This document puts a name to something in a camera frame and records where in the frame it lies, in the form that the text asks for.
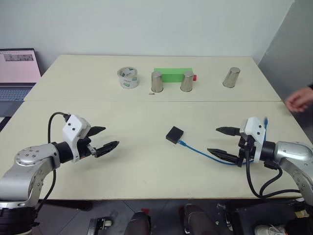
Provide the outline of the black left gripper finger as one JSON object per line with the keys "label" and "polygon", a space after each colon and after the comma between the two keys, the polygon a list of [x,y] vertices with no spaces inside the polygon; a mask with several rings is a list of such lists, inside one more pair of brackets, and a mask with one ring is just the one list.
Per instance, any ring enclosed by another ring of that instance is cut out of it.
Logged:
{"label": "black left gripper finger", "polygon": [[99,158],[109,152],[111,152],[112,150],[114,150],[117,146],[119,145],[119,141],[112,141],[109,142],[105,145],[103,145],[102,147],[96,149],[96,158]]}
{"label": "black left gripper finger", "polygon": [[101,127],[101,126],[91,127],[90,130],[88,131],[88,137],[97,135],[98,133],[104,131],[105,129],[106,129],[105,127]]}

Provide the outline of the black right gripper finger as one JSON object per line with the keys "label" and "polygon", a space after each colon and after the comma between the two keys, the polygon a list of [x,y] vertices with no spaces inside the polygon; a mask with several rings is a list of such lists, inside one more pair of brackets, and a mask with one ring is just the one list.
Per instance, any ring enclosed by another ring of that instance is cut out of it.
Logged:
{"label": "black right gripper finger", "polygon": [[232,164],[237,164],[239,158],[235,155],[229,154],[224,150],[220,150],[220,149],[214,149],[214,148],[208,148],[207,149],[208,152],[210,152],[211,154],[213,154],[214,156],[218,157],[219,159],[232,163]]}
{"label": "black right gripper finger", "polygon": [[218,127],[216,128],[216,131],[229,135],[229,136],[240,136],[240,128],[236,127]]}

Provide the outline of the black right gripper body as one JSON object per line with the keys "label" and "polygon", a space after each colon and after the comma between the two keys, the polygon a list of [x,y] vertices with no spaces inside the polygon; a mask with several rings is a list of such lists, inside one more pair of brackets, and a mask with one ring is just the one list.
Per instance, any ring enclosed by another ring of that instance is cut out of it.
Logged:
{"label": "black right gripper body", "polygon": [[239,134],[240,140],[238,143],[239,153],[236,165],[242,167],[247,163],[253,162],[252,153],[254,152],[255,139],[251,135]]}

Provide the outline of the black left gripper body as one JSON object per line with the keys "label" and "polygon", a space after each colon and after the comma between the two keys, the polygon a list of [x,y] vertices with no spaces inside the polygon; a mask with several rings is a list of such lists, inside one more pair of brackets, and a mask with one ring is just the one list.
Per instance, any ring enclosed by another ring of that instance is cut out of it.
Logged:
{"label": "black left gripper body", "polygon": [[85,137],[83,139],[79,139],[77,142],[77,149],[79,153],[79,159],[83,159],[85,157],[88,157],[90,155],[97,158],[97,152],[94,147],[90,145],[91,139],[89,137]]}

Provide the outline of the person's bare hand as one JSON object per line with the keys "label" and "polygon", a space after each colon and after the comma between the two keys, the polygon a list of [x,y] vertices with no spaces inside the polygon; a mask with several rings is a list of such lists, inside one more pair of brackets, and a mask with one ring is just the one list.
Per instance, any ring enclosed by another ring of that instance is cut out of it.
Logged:
{"label": "person's bare hand", "polygon": [[291,112],[303,112],[313,103],[313,89],[305,87],[297,90],[286,99],[286,107]]}

